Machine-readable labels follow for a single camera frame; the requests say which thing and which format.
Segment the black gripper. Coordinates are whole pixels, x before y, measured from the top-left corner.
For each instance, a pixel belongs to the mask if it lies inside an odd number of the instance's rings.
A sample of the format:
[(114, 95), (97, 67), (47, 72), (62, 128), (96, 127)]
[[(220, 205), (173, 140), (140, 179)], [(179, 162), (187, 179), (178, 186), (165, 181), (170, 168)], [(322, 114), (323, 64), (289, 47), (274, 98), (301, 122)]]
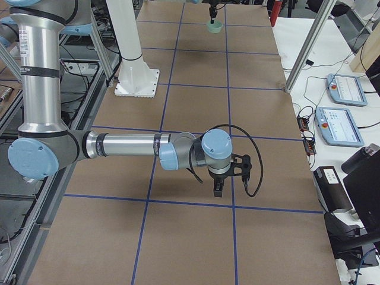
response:
[(210, 23), (214, 24), (218, 0), (209, 0), (208, 3), (210, 4)]
[(222, 197), (223, 196), (224, 181), (227, 178), (227, 176), (224, 174), (213, 173), (212, 178), (214, 180), (213, 195), (215, 197)]

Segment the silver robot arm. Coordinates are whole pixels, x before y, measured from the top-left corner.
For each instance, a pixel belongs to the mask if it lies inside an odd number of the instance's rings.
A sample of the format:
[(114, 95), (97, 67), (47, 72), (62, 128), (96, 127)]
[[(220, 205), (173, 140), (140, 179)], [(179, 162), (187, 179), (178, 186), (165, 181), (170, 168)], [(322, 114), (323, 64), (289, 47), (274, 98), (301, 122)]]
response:
[(219, 197), (233, 170), (232, 142), (220, 129), (201, 138), (171, 134), (107, 134), (70, 130), (61, 118), (59, 34), (93, 31), (89, 1), (10, 1), (18, 26), (24, 122), (8, 149), (21, 175), (43, 179), (75, 162), (107, 156), (156, 156), (165, 170), (206, 166)]

